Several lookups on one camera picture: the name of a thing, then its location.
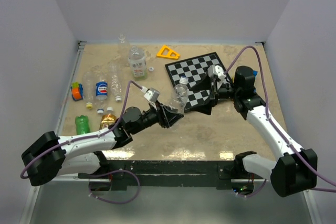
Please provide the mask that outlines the clear Pocari bottle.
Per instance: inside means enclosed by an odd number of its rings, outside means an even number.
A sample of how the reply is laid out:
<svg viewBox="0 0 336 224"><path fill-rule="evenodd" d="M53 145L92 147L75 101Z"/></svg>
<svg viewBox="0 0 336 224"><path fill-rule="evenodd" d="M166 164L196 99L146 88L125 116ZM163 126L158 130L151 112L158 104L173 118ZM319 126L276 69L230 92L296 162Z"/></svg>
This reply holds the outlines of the clear Pocari bottle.
<svg viewBox="0 0 336 224"><path fill-rule="evenodd" d="M123 61L128 62L130 43L125 34L119 34L118 36L118 49Z"/></svg>

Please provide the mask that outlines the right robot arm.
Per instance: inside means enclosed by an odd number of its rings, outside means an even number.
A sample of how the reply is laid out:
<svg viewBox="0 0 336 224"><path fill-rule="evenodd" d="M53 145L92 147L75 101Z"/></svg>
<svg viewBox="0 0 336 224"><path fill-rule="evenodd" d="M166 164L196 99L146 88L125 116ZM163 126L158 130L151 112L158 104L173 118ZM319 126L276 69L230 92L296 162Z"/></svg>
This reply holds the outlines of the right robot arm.
<svg viewBox="0 0 336 224"><path fill-rule="evenodd" d="M265 101L256 93L254 84L254 71L248 66L239 66L233 81L230 81L221 66L212 65L190 88L194 93L209 91L208 98L193 106L192 110L210 115L219 100L231 99L236 111L258 131L277 159L271 161L254 151L237 154L230 171L231 177L258 175L270 181L281 197L315 188L317 176L313 171L317 169L317 154L291 139L270 114Z"/></svg>

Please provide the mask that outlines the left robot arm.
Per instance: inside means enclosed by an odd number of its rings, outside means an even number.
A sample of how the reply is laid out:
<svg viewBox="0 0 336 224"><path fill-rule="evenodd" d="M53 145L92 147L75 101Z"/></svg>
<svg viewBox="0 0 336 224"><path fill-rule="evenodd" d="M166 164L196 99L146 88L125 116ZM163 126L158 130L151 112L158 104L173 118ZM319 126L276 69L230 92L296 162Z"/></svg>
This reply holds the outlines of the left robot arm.
<svg viewBox="0 0 336 224"><path fill-rule="evenodd" d="M129 107L115 124L95 132L77 136L46 132L22 153L24 169L20 177L29 179L32 186L74 173L103 178L108 174L109 165L98 152L124 147L132 142L133 135L155 124L169 129L183 116L177 109L156 102L146 111Z"/></svg>

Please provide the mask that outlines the clear slim bottle white cap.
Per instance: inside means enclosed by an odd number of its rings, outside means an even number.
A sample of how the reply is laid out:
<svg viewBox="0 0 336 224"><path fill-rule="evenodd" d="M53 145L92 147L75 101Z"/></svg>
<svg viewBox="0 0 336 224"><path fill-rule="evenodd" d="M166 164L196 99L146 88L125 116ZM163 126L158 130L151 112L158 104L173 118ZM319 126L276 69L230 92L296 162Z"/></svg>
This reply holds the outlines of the clear slim bottle white cap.
<svg viewBox="0 0 336 224"><path fill-rule="evenodd" d="M184 109L188 101L188 78L180 77L179 83L174 87L169 106L176 109L178 113L184 114Z"/></svg>

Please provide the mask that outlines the grapefruit tea bottle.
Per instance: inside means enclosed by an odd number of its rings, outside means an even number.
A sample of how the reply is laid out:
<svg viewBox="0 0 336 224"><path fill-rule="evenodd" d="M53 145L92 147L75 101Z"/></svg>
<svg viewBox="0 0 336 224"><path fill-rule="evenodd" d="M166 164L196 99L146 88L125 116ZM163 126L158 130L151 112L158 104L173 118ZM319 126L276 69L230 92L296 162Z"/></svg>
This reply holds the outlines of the grapefruit tea bottle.
<svg viewBox="0 0 336 224"><path fill-rule="evenodd" d="M136 81L147 78L146 56L142 48L135 45L131 46L128 61Z"/></svg>

